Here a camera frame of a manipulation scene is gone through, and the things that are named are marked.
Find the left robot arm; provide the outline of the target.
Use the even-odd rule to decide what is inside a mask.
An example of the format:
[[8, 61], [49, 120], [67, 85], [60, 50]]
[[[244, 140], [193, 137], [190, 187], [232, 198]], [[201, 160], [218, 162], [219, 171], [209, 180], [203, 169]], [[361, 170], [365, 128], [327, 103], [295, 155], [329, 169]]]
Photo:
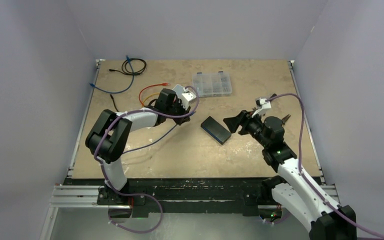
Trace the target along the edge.
[[126, 203], [130, 193], [128, 179], [121, 157], [131, 132], [157, 127], [167, 119], [176, 125], [190, 121], [196, 111], [199, 95], [192, 86], [177, 85], [164, 88], [148, 105], [131, 111], [101, 112], [85, 140], [85, 146], [93, 154], [104, 176], [104, 184], [110, 188], [109, 197], [118, 205]]

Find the black rectangular box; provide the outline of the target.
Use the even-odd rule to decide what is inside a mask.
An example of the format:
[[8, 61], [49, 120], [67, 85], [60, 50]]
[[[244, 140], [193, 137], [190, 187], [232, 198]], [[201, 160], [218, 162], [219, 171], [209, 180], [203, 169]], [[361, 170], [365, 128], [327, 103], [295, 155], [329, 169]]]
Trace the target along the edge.
[[214, 138], [219, 144], [224, 145], [232, 134], [211, 116], [207, 117], [200, 127]]

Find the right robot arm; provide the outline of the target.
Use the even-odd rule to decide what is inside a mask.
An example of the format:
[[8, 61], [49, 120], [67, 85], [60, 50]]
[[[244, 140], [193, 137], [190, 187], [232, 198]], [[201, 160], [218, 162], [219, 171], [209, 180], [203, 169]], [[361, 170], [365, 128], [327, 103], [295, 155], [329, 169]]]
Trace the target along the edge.
[[223, 122], [231, 133], [250, 135], [263, 146], [265, 162], [277, 173], [274, 182], [265, 183], [260, 196], [268, 204], [285, 207], [308, 231], [312, 240], [356, 240], [355, 211], [341, 206], [307, 173], [299, 158], [284, 141], [284, 123], [275, 116], [264, 120], [243, 110]]

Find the white network switch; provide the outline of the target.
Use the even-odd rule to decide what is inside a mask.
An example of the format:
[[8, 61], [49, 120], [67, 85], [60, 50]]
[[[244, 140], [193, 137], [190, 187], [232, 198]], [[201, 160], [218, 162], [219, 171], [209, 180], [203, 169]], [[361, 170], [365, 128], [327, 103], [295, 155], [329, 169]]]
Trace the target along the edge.
[[185, 88], [179, 84], [176, 84], [172, 90], [175, 92], [178, 98], [185, 92]]

